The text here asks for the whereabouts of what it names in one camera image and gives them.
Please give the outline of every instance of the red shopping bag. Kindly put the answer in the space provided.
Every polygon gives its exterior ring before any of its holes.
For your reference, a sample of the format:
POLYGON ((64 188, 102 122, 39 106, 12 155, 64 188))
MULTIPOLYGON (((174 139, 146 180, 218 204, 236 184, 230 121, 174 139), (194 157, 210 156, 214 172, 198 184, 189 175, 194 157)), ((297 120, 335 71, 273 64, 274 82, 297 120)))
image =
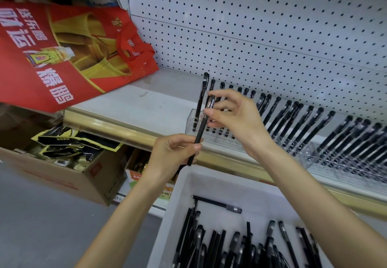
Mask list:
POLYGON ((0 102, 55 112, 158 70, 118 7, 0 3, 0 102))

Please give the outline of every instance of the gray floor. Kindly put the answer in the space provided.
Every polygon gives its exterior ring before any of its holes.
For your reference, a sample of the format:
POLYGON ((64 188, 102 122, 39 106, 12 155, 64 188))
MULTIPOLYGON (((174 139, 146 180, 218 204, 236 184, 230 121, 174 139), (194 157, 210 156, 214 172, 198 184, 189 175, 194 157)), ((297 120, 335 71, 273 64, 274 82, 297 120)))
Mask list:
MULTIPOLYGON (((73 267, 114 210, 33 184, 0 163, 0 267, 73 267)), ((146 267, 160 224, 146 217, 124 267, 146 267)))

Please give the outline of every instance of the white plastic bin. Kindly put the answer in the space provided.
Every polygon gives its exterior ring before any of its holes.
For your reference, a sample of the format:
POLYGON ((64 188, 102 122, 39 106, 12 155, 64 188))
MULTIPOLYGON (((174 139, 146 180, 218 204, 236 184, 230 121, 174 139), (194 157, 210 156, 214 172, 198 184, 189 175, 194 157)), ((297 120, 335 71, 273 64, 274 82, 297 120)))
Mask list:
MULTIPOLYGON (((277 187, 194 165, 184 167, 179 175, 154 243, 148 268, 172 266, 187 210, 193 206, 192 195, 242 208, 242 213, 237 214, 205 202, 198 203, 197 209, 201 211, 199 224, 206 230, 203 240, 206 245, 209 244, 212 230, 221 233, 224 229, 227 233, 223 250, 228 251, 235 231, 239 231, 241 236, 246 235, 247 221, 250 222, 253 233, 252 244, 264 244, 267 225, 273 219, 276 221, 274 244, 293 267, 287 245, 278 228, 278 221, 282 220, 299 266, 304 267, 306 264, 295 230, 296 226, 303 226, 303 223, 277 187)), ((324 268, 333 267, 321 250, 320 257, 324 268)))

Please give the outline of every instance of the hand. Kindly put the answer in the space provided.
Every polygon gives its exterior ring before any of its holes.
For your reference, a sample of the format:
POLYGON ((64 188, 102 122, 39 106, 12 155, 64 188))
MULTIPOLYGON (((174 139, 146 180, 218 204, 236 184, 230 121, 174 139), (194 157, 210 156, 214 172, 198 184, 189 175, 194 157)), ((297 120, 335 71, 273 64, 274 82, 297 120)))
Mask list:
POLYGON ((183 133, 157 138, 141 179, 148 179, 157 187, 164 187, 180 165, 187 164, 190 156, 199 154, 202 144, 194 144, 195 138, 183 133))
POLYGON ((227 98, 215 103, 213 109, 204 109, 204 113, 211 120, 208 122, 209 127, 229 128, 243 145, 246 153, 253 158, 255 158, 253 148, 256 148, 258 143, 273 143, 252 99, 232 89, 210 91, 208 94, 227 98))

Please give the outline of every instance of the cardboard box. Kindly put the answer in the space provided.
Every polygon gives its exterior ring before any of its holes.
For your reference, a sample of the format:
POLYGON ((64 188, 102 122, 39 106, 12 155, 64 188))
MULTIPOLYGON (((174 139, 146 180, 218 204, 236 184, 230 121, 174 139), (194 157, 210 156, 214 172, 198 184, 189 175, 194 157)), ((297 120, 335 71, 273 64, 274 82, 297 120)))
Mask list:
MULTIPOLYGON (((128 160, 128 163, 126 164, 125 171, 126 171, 126 175, 128 176, 130 189, 134 187, 134 185, 142 176, 142 173, 136 172, 133 169, 138 157, 140 157, 144 152, 146 151, 135 148, 128 160)), ((169 181, 168 183, 166 183, 164 187, 164 191, 159 198, 169 201, 174 187, 175 187, 175 183, 173 181, 169 181)))
POLYGON ((45 129, 28 123, 0 131, 0 160, 33 181, 109 206, 125 181, 121 160, 127 146, 117 152, 104 150, 83 172, 13 151, 26 148, 30 138, 45 129))

